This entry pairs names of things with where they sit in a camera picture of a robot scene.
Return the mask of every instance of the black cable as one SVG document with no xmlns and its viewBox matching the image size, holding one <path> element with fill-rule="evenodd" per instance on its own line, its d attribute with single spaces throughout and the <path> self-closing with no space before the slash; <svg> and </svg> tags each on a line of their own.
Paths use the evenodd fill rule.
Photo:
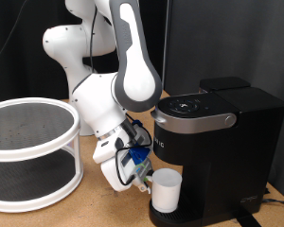
<svg viewBox="0 0 284 227">
<path fill-rule="evenodd" d="M 17 27 L 17 25 L 18 25 L 18 23 L 19 23 L 19 21 L 20 21 L 20 18 L 21 18 L 23 9 L 25 8 L 25 5 L 27 4 L 28 1 L 29 1 L 29 0 L 26 0 L 26 1 L 22 4 L 22 6 L 21 6 L 21 8 L 20 8 L 20 11 L 19 11 L 19 13 L 18 13 L 16 22 L 15 22 L 15 24 L 13 25 L 13 27 L 12 27 L 10 33 L 9 33 L 9 36 L 8 36 L 6 42 L 4 43 L 3 47 L 2 47 L 1 50 L 0 50 L 0 56 L 1 56 L 2 52 L 4 51 L 4 49 L 6 48 L 6 46 L 7 46 L 8 42 L 9 42 L 9 39 L 10 39 L 10 37 L 11 37 L 13 31 L 14 31 L 15 28 Z"/>
<path fill-rule="evenodd" d="M 126 113 L 126 115 L 127 115 L 127 117 L 129 117 L 132 121 L 134 121 L 133 118 L 132 118 L 128 113 Z"/>
<path fill-rule="evenodd" d="M 121 179 L 121 176 L 120 176 L 120 172 L 119 172 L 119 165 L 118 165 L 118 160 L 117 160 L 117 154 L 121 151 L 121 150 L 124 150 L 124 149 L 131 149 L 131 148 L 145 148 L 145 147 L 149 147 L 151 146 L 152 144 L 152 139 L 151 139 L 151 135 L 150 133 L 148 132 L 147 129 L 145 129 L 143 126 L 141 126 L 141 128 L 148 134 L 149 138 L 150 138 L 150 143 L 147 144 L 147 145 L 139 145 L 139 146 L 132 146 L 132 147 L 128 147 L 128 148 L 120 148 L 116 151 L 115 153 L 115 168 L 116 168 L 116 175 L 117 175 L 117 178 L 120 180 L 121 184 L 124 185 L 124 186 L 127 186 L 129 185 L 135 178 L 134 175 L 132 175 L 128 180 L 127 182 L 123 182 L 122 179 Z"/>
<path fill-rule="evenodd" d="M 284 204 L 284 201 L 277 201 L 277 200 L 274 200 L 274 199 L 265 199 L 262 201 L 262 203 L 267 203 L 267 202 L 280 202 L 282 204 Z"/>
<path fill-rule="evenodd" d="M 94 26 L 95 26 L 95 21 L 96 21 L 96 16 L 97 16 L 98 9 L 95 6 L 95 14 L 94 14 L 94 20 L 92 24 L 92 30 L 91 30 L 91 43 L 89 46 L 89 53 L 90 53 L 90 58 L 91 58 L 91 67 L 92 67 L 92 74 L 94 73 L 94 64 L 93 64 L 93 38 L 94 38 Z"/>
</svg>

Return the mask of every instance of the wooden table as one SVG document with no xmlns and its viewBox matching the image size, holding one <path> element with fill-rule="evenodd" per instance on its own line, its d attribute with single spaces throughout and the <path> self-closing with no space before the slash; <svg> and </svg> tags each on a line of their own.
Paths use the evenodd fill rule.
<svg viewBox="0 0 284 227">
<path fill-rule="evenodd" d="M 130 113 L 140 119 L 144 126 L 153 133 L 153 120 L 150 111 Z M 8 226 L 153 226 L 149 219 L 151 195 L 141 193 L 132 186 L 127 191 L 115 192 L 103 176 L 100 165 L 93 160 L 97 139 L 95 136 L 80 138 L 81 158 L 84 164 L 84 176 L 79 187 L 64 200 L 41 210 L 23 214 L 0 213 L 0 227 Z M 171 167 L 182 172 L 180 166 L 173 166 L 151 155 L 154 169 Z M 268 184 L 271 194 L 264 198 L 284 201 L 284 197 Z M 284 205 L 265 203 L 254 217 L 262 226 L 284 227 Z M 228 220 L 212 227 L 240 226 L 235 220 Z"/>
</svg>

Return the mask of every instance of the coffee maker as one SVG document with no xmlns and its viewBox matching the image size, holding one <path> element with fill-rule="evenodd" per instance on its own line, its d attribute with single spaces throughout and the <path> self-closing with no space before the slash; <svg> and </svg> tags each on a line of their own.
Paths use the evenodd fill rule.
<svg viewBox="0 0 284 227">
<path fill-rule="evenodd" d="M 178 208 L 156 211 L 156 226 L 205 226 L 260 209 L 284 102 L 238 78 L 204 79 L 200 93 L 160 100 L 155 155 L 183 166 Z"/>
</svg>

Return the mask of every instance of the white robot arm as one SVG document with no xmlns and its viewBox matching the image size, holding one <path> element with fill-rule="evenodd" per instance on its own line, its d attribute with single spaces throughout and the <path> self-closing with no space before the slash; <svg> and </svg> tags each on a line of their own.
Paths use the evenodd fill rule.
<svg viewBox="0 0 284 227">
<path fill-rule="evenodd" d="M 162 87 L 148 55 L 137 0 L 95 0 L 95 3 L 115 31 L 119 70 L 112 92 L 116 101 L 130 111 L 149 110 L 159 100 Z"/>
<path fill-rule="evenodd" d="M 147 52 L 137 0 L 95 0 L 95 4 L 112 25 L 119 70 L 90 73 L 70 98 L 98 139 L 93 159 L 113 189 L 123 191 L 134 184 L 146 191 L 146 176 L 152 170 L 151 137 L 139 124 L 131 124 L 126 112 L 152 108 L 162 93 L 161 80 Z"/>
<path fill-rule="evenodd" d="M 64 69 L 69 90 L 69 104 L 72 102 L 72 92 L 76 85 L 92 73 L 82 58 L 90 57 L 90 41 L 95 13 L 94 0 L 65 0 L 66 8 L 82 19 L 80 25 L 56 26 L 48 29 L 43 38 L 44 50 L 49 57 L 56 60 Z M 114 31 L 105 22 L 104 17 L 97 15 L 94 36 L 93 56 L 101 56 L 115 50 Z M 94 134 L 92 129 L 81 120 L 80 135 Z"/>
</svg>

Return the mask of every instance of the white cup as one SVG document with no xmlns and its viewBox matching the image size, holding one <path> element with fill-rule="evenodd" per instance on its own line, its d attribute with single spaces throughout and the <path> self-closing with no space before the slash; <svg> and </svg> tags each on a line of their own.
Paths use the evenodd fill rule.
<svg viewBox="0 0 284 227">
<path fill-rule="evenodd" d="M 182 176 L 171 168 L 160 168 L 152 175 L 151 203 L 161 213 L 171 213 L 178 207 Z"/>
</svg>

